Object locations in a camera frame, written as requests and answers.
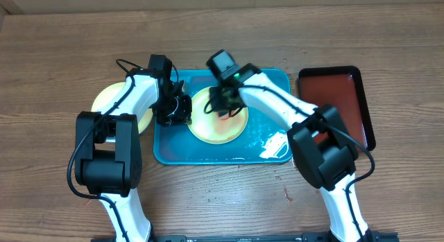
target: yellow plate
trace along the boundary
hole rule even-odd
[[[247,126],[248,109],[245,107],[236,116],[223,120],[216,112],[210,114],[203,112],[209,99],[210,87],[200,90],[193,96],[192,124],[188,125],[190,131],[198,139],[209,144],[224,144],[236,139]]]
[[[105,105],[107,105],[117,95],[117,93],[120,92],[123,86],[125,86],[125,82],[115,83],[102,90],[102,92],[100,92],[100,94],[92,103],[91,111],[95,112],[97,110],[100,110],[102,107],[105,107]],[[148,109],[137,124],[137,127],[139,128],[139,134],[145,131],[152,118],[153,111],[152,109]]]

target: wooden table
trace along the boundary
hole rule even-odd
[[[165,54],[204,69],[219,49],[240,64],[361,69],[377,148],[357,184],[371,229],[444,237],[444,5],[337,6],[6,16],[0,33],[0,241],[113,235],[97,201],[68,189],[77,114],[124,74],[124,58]],[[283,165],[164,166],[141,137],[139,194],[156,234],[297,234],[329,229],[317,189]],[[357,174],[368,170],[362,155]]]

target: blue rectangular tray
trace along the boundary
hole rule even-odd
[[[262,69],[273,83],[287,92],[288,76],[280,69]],[[210,70],[179,70],[191,97],[199,90],[217,85]],[[195,137],[187,126],[162,127],[155,123],[154,156],[163,164],[260,164],[283,163],[291,159],[287,132],[254,108],[248,108],[244,131],[226,144],[208,144]]]

